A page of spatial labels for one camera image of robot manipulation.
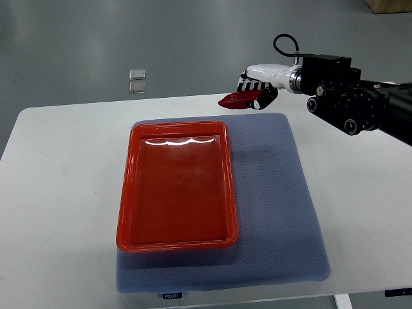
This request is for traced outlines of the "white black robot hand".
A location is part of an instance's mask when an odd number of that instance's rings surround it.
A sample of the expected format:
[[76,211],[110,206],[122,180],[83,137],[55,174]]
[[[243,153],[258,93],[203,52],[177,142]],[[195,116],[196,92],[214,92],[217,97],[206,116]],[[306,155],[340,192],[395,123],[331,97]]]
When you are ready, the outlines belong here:
[[301,65],[257,64],[239,77],[237,91],[248,92],[246,107],[262,110],[278,96],[279,89],[301,94]]

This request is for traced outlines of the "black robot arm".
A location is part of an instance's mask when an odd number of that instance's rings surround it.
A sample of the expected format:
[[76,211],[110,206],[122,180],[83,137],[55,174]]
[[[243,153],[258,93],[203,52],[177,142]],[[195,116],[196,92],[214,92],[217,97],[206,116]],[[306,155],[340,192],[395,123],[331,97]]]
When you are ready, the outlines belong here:
[[353,136],[380,130],[411,144],[411,84],[361,79],[349,57],[295,54],[303,60],[298,90],[309,96],[308,111]]

